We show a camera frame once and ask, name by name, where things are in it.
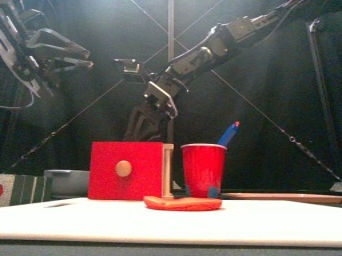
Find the red wooden block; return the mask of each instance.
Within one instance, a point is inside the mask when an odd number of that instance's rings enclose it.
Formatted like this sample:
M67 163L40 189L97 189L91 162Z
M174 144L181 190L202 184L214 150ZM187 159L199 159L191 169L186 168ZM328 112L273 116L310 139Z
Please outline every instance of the red wooden block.
M162 142L94 142L89 198L161 197L163 164Z

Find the red plastic cup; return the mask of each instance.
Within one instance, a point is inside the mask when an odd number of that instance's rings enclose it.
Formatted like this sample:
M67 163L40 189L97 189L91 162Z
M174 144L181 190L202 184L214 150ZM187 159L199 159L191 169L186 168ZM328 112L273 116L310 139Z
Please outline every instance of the red plastic cup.
M218 144L187 144L182 147L187 194L217 198L221 193L227 148Z

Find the round knob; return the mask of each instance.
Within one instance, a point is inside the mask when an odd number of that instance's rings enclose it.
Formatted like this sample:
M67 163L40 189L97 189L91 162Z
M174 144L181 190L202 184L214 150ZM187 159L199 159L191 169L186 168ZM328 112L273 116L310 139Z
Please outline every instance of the round knob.
M127 177L133 171L131 163L126 160L121 161L115 166L115 171L121 177Z

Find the pen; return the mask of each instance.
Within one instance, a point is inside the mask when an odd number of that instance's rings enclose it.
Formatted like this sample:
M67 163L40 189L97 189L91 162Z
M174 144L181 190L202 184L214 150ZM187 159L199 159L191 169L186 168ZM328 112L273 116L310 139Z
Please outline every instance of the pen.
M223 147L227 147L234 135L238 132L240 129L240 122L236 122L229 129L226 130L225 134L222 135L218 144L222 145Z

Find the white table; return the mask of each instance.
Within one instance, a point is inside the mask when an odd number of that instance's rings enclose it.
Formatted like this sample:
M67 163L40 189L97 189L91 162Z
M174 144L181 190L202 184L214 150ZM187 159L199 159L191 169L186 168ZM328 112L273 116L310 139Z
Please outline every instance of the white table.
M221 210L178 212L78 198L0 208L0 217L3 241L342 248L342 208L290 201L226 200Z

